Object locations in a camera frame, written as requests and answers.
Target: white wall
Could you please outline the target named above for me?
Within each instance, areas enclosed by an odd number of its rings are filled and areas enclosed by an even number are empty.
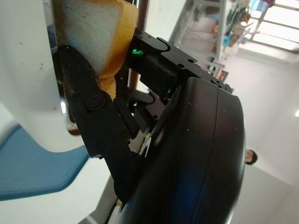
[[[16,126],[16,120],[0,103],[0,146]]]
[[[291,183],[299,183],[299,81],[282,106],[278,119],[268,131],[260,150]]]
[[[231,224],[265,224],[281,204],[290,186],[246,165],[243,186]]]
[[[268,224],[298,224],[299,223],[299,186],[292,187],[285,200],[272,215]]]
[[[169,40],[186,0],[150,0],[145,31]]]
[[[226,82],[243,106],[247,145],[259,149],[298,80],[280,64],[235,56],[225,61]]]

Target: person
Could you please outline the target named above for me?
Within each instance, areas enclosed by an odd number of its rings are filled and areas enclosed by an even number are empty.
[[[252,165],[257,161],[257,154],[251,150],[251,149],[246,149],[246,164]]]

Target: blue plastic seat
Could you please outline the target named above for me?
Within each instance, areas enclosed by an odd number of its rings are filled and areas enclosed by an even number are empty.
[[[85,146],[49,152],[19,126],[0,147],[0,201],[61,191],[88,158]]]

